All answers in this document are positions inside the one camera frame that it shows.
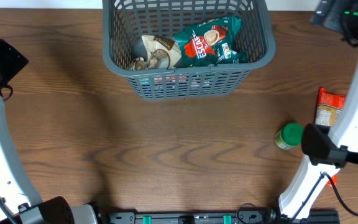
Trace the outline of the green Nescafe coffee bag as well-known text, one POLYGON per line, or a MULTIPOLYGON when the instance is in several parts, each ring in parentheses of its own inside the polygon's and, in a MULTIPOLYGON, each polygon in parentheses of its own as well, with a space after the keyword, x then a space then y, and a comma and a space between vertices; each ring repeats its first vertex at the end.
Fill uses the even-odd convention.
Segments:
POLYGON ((187 26, 174 35, 185 67, 246 63, 247 55, 234 49, 242 20, 235 16, 187 26))

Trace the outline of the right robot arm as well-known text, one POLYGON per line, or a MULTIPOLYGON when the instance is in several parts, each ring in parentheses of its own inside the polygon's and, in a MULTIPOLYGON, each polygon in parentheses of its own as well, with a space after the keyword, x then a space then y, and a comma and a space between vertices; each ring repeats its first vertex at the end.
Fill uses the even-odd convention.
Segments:
MULTIPOLYGON (((343 41, 358 48, 358 0, 320 1, 311 23, 340 33, 343 41)), ((301 164, 266 222, 306 223, 317 196, 340 169, 348 163, 358 165, 358 61, 338 119, 331 127, 308 124, 301 149, 301 164)))

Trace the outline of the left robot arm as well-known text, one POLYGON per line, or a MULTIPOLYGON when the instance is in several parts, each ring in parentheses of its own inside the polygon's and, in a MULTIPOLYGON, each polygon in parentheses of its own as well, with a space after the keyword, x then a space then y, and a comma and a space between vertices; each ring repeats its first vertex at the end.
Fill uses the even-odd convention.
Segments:
POLYGON ((13 46, 0 40, 0 223, 102 223, 94 202, 71 207, 63 197, 42 200, 29 180, 6 120, 2 89, 28 60, 13 46))

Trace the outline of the blue Kleenex tissue multipack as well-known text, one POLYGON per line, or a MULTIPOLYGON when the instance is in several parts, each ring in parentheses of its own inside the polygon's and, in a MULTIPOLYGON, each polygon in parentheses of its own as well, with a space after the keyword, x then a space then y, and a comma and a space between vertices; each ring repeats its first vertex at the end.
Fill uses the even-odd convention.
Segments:
POLYGON ((158 94, 162 94, 164 90, 168 94, 174 94, 178 89, 179 94, 184 94, 187 89, 190 91, 198 91, 198 88, 208 89, 212 86, 214 77, 207 75, 204 80, 201 80, 201 75, 193 75, 191 81, 189 76, 170 76, 170 77, 154 77, 154 78, 141 78, 140 84, 142 89, 150 94, 152 90, 158 94))

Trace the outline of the beige brown snack pouch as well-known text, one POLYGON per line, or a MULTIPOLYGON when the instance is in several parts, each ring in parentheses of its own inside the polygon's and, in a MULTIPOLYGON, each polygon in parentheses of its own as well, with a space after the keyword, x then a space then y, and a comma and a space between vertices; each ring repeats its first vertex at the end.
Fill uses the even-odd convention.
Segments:
POLYGON ((181 50, 172 38, 159 35, 142 35, 140 50, 147 58, 137 57, 129 65, 130 71, 172 68, 181 60, 181 50))

